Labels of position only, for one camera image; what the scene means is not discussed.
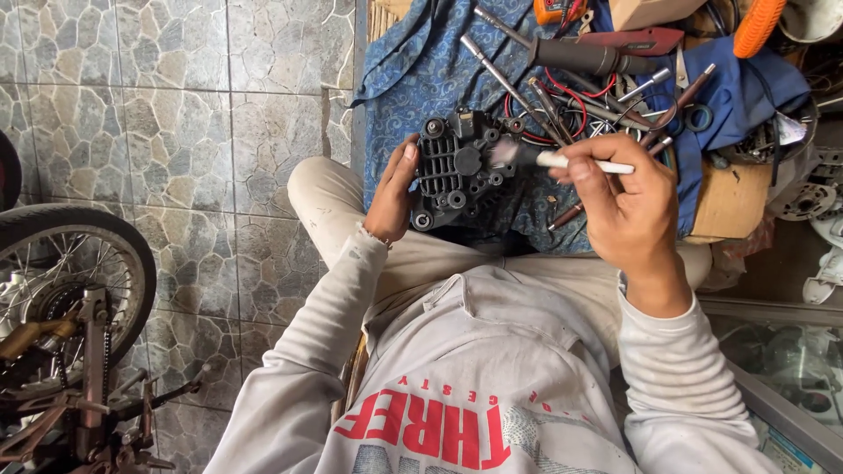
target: sweatshirt sleeve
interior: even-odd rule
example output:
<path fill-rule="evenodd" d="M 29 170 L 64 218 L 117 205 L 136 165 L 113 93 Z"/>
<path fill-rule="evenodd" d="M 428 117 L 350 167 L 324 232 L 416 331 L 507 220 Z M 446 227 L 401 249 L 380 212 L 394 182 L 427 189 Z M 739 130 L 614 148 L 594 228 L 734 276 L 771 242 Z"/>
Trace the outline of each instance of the sweatshirt sleeve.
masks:
<path fill-rule="evenodd" d="M 246 378 L 205 474 L 315 471 L 330 404 L 344 394 L 340 372 L 386 256 L 386 244 L 362 228 L 349 236 L 336 265 L 264 354 L 264 366 Z"/>
<path fill-rule="evenodd" d="M 758 451 L 734 375 L 694 297 L 672 319 L 643 314 L 619 291 L 620 363 L 634 413 L 626 437 L 647 474 L 780 473 Z"/>

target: hand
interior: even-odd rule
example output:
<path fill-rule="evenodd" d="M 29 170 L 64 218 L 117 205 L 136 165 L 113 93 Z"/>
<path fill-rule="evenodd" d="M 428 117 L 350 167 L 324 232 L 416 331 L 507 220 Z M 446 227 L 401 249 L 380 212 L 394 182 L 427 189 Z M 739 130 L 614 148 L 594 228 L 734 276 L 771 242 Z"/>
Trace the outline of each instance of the hand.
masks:
<path fill-rule="evenodd" d="M 363 220 L 363 228 L 383 242 L 401 240 L 410 225 L 412 198 L 407 188 L 416 178 L 418 139 L 419 134 L 413 133 L 392 152 Z"/>
<path fill-rule="evenodd" d="M 588 215 L 588 241 L 628 278 L 627 299 L 654 317 L 684 314 L 692 294 L 676 253 L 679 199 L 676 177 L 629 135 L 589 138 L 564 147 L 567 169 L 551 169 L 573 182 Z M 631 175 L 606 175 L 594 159 L 631 164 Z"/>

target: white long-sleeve sweatshirt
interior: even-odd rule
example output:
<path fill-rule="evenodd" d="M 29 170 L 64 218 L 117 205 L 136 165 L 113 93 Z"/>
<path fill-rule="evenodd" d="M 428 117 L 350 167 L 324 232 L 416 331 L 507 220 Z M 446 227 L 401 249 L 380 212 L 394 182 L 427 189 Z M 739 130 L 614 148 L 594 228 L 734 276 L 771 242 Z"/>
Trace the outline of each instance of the white long-sleeve sweatshirt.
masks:
<path fill-rule="evenodd" d="M 376 341 L 354 407 L 330 426 L 387 256 L 349 237 L 264 367 L 246 379 L 206 474 L 780 472 L 758 439 L 707 318 L 623 312 L 635 411 L 615 424 L 599 339 L 564 295 L 479 267 L 455 275 Z"/>

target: person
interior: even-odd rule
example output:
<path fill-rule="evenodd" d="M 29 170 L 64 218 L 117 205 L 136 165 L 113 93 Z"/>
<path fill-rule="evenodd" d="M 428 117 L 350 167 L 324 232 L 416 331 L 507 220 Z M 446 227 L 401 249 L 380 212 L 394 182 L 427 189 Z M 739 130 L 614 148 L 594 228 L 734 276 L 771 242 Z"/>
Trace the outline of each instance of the person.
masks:
<path fill-rule="evenodd" d="M 674 243 L 670 170 L 622 134 L 564 148 L 569 168 L 550 174 L 573 181 L 600 258 L 504 259 L 408 232 L 417 139 L 365 217 L 347 168 L 293 171 L 290 202 L 330 270 L 247 377 L 206 474 L 780 472 L 692 291 L 710 254 Z M 595 159 L 635 172 L 618 186 Z M 368 365 L 331 425 L 361 325 Z"/>

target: white brush handle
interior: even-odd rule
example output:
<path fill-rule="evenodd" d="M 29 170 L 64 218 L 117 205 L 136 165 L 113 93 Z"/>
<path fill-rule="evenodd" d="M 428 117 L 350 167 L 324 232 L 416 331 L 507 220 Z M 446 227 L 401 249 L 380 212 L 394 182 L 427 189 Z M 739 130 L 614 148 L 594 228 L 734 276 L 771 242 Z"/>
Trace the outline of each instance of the white brush handle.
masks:
<path fill-rule="evenodd" d="M 567 168 L 568 157 L 564 154 L 556 154 L 555 152 L 542 152 L 539 157 L 535 159 L 538 166 L 546 166 L 547 168 Z M 602 159 L 595 159 L 594 163 L 606 173 L 615 173 L 617 175 L 631 175 L 635 171 L 635 166 L 631 164 L 612 163 Z"/>

